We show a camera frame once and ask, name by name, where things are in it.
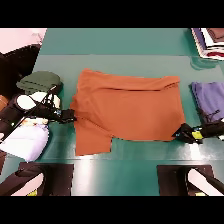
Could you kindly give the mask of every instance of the orange object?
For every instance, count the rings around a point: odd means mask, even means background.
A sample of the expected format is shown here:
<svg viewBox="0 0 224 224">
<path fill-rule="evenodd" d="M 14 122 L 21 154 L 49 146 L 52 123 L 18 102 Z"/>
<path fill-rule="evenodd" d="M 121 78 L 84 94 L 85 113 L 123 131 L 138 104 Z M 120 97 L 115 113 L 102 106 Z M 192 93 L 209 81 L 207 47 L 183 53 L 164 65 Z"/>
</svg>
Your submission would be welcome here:
<svg viewBox="0 0 224 224">
<path fill-rule="evenodd" d="M 8 99 L 2 95 L 0 95 L 0 111 L 7 106 L 8 104 Z"/>
<path fill-rule="evenodd" d="M 178 76 L 141 78 L 81 72 L 75 110 L 76 156 L 110 152 L 112 138 L 171 141 L 185 122 Z"/>
</svg>

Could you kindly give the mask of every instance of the folded purple garment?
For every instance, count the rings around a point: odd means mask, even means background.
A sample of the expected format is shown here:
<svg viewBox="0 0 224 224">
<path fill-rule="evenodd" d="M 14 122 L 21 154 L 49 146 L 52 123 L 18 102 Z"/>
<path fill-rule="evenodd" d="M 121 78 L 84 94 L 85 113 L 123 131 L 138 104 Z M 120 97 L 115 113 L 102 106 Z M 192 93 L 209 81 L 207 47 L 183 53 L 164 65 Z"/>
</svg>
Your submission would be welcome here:
<svg viewBox="0 0 224 224">
<path fill-rule="evenodd" d="M 192 82 L 191 88 L 200 109 L 206 113 L 205 122 L 211 122 L 224 118 L 224 83 L 199 83 Z"/>
</svg>

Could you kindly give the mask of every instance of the tabletop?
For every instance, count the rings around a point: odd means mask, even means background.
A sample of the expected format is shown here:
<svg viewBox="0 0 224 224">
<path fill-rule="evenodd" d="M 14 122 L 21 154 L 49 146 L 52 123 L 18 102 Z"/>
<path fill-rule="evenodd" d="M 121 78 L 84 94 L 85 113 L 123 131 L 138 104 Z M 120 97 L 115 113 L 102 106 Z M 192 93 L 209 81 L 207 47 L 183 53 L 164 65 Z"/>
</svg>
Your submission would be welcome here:
<svg viewBox="0 0 224 224">
<path fill-rule="evenodd" d="M 84 68 L 123 76 L 179 76 L 184 114 L 191 126 L 199 125 L 200 120 L 189 84 L 224 81 L 223 64 L 199 58 L 187 28 L 49 28 L 34 71 L 48 70 L 61 77 L 63 109 L 69 107 Z M 110 153 L 76 157 L 73 124 L 52 123 L 50 133 L 37 162 L 74 163 L 72 195 L 159 195 L 156 166 L 161 164 L 211 164 L 215 177 L 224 181 L 223 142 L 215 138 L 205 139 L 197 154 L 176 140 L 113 139 Z M 0 182 L 21 161 L 8 155 Z"/>
</svg>

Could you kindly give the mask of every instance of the green cloth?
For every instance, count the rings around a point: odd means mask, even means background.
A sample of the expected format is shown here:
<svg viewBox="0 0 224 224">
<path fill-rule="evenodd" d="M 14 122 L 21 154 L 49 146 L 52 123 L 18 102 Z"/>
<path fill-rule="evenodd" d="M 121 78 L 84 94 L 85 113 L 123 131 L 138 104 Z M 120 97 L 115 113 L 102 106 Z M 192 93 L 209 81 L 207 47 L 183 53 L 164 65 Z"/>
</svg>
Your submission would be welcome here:
<svg viewBox="0 0 224 224">
<path fill-rule="evenodd" d="M 38 71 L 28 75 L 16 83 L 17 87 L 25 90 L 26 94 L 47 92 L 54 85 L 60 85 L 60 77 L 53 72 Z"/>
</svg>

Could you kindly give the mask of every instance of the white floor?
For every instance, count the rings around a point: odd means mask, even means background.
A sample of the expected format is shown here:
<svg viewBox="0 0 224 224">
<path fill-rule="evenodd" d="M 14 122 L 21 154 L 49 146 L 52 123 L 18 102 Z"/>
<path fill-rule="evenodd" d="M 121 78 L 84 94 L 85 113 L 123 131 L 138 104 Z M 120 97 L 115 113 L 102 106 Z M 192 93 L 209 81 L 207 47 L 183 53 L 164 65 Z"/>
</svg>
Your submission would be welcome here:
<svg viewBox="0 0 224 224">
<path fill-rule="evenodd" d="M 0 28 L 0 52 L 40 43 L 44 39 L 47 28 Z"/>
</svg>

